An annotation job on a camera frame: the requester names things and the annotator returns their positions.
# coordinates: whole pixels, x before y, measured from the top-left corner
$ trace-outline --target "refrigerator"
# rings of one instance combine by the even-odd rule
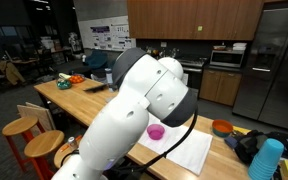
[[[263,10],[233,113],[288,129],[288,7]]]

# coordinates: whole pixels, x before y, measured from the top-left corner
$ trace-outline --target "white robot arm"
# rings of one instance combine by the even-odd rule
[[[194,113],[196,96],[181,81],[183,69],[172,58],[155,60],[133,48],[122,53],[113,68],[118,95],[95,117],[72,156],[53,179],[105,179],[110,169],[139,140],[149,112],[170,127],[182,125]]]

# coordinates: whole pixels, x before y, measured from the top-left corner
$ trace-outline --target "ceiling light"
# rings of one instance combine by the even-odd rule
[[[42,0],[32,0],[32,1],[48,4],[47,1],[42,1]]]

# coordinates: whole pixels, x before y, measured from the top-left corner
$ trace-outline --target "dark backsplash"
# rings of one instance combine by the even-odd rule
[[[161,42],[166,42],[165,48],[166,55],[170,55],[173,48],[180,50],[181,54],[192,54],[210,57],[214,45],[221,45],[222,42],[226,46],[233,46],[235,42],[244,41],[210,41],[210,40],[158,40],[158,39],[136,39],[136,46],[146,50],[146,47],[156,48],[161,51]]]

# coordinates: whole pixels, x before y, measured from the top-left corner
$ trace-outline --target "blue cup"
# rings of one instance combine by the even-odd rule
[[[255,155],[248,175],[252,180],[270,179],[284,151],[284,145],[275,140],[267,139],[259,152]]]

